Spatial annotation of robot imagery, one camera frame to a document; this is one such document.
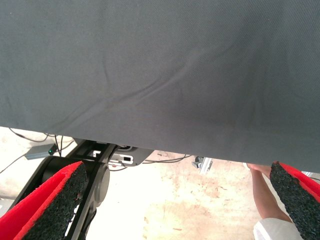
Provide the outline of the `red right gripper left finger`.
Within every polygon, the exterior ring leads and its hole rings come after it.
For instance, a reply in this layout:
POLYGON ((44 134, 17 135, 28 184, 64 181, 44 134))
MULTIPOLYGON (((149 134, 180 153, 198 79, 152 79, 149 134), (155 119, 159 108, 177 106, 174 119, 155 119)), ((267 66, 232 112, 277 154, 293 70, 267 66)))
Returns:
POLYGON ((81 202, 85 164, 69 164, 0 218, 2 240, 62 240, 81 202))

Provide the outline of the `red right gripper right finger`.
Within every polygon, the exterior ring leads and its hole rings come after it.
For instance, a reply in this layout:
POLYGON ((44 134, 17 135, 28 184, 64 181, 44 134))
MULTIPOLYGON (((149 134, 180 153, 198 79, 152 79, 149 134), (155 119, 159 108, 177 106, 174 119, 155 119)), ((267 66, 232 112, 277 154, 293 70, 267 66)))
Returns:
POLYGON ((320 238, 320 184, 302 171, 275 161, 270 182, 304 240, 320 238))

